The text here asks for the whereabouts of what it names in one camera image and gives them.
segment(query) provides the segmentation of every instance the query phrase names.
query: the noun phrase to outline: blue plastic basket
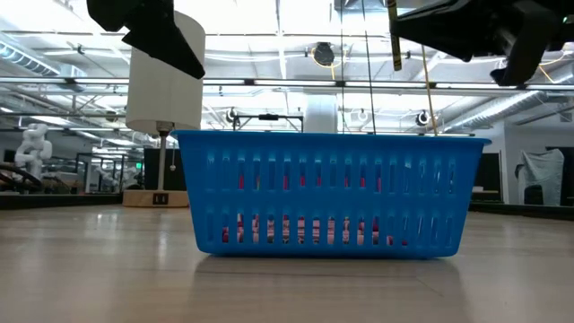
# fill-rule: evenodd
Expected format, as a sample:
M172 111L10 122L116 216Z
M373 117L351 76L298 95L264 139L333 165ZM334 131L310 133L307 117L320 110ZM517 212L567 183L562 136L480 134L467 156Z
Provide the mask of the blue plastic basket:
M175 135L197 247L250 256L452 256L483 146L490 142L397 135Z

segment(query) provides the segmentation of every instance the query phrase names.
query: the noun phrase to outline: white cloth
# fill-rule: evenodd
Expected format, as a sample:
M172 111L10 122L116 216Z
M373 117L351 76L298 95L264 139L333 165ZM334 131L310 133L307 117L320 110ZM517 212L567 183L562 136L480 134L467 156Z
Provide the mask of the white cloth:
M524 204L525 189L533 185L542 187L544 205L560 206L564 155L554 149L547 153L522 152L518 172L518 197Z

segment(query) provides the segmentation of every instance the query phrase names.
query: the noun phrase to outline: floor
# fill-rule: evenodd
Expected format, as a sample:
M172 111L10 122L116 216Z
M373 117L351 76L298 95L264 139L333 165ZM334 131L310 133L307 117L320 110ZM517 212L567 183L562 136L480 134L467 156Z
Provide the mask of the floor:
M574 223L469 214L455 257L213 258L187 210L0 213L0 322L572 322Z

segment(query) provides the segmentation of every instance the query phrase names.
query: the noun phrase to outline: ceiling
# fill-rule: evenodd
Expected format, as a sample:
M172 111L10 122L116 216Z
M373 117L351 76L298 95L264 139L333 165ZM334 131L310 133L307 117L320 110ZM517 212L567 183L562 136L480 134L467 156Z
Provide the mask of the ceiling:
M432 2L398 1L401 6L399 12L405 13ZM358 9L361 2L345 0L345 3L347 6L341 17L341 5L337 0L175 0L176 10L200 22L207 34L206 79L423 81L422 48L411 41L401 40L403 69L394 71L387 10L381 1L365 0L364 18L362 10ZM121 41L127 31L108 33L102 30L89 17L85 0L2 0L2 8L0 31L14 44L38 55L47 64L72 65L87 77L114 79L129 76L131 48ZM312 58L310 53L318 42L331 43L335 52L334 68L318 65ZM547 53L543 60L544 68L536 73L533 82L552 83L552 73L571 64L570 49L570 44L567 44L562 52ZM490 71L503 64L501 57L478 57L466 64L432 48L426 48L426 56L433 82L491 84ZM0 76L38 75L0 59ZM12 99L32 96L27 104L32 103L33 107L26 106L25 110L30 113L42 109L61 113L71 107L82 107L80 112L84 114L110 111L123 114L127 105L125 86L88 86L85 93L89 95L66 92L54 85L30 83L9 86L0 88L0 96L11 96ZM110 91L121 95L103 95ZM229 129L230 125L222 119L231 107L244 114L302 114L307 108L305 96L317 91L290 86L220 88L206 85L204 104L209 108L204 108L202 125L205 128ZM421 131L414 123L414 116L428 109L424 91L404 94L403 90L396 90L376 92L371 96L369 91L345 90L343 94L341 89L332 88L321 92L325 93L337 97L341 113L344 113L339 128L350 132L370 131L372 123L363 121L359 115L371 110L375 112L378 131ZM437 113L444 117L444 122L479 107L495 96L500 95L494 92L492 96L474 92L437 94L433 95L432 103ZM12 110L17 108L17 105L11 106ZM511 122L544 112L544 108L538 109L532 109L524 116L514 115ZM68 120L78 127L125 127L122 119L111 122L88 117ZM4 118L0 122L13 126L21 121ZM294 130L286 121L259 120L250 122L245 129ZM106 138L98 132L84 133ZM136 144L150 141L149 136L132 134L127 129L115 136L133 140Z

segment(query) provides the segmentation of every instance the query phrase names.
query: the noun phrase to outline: light wooden floor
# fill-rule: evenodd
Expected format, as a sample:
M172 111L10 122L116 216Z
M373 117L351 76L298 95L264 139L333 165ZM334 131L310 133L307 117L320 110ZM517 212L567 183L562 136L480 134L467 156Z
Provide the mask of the light wooden floor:
M187 210L0 213L0 322L574 322L574 223L470 214L453 258L210 258Z

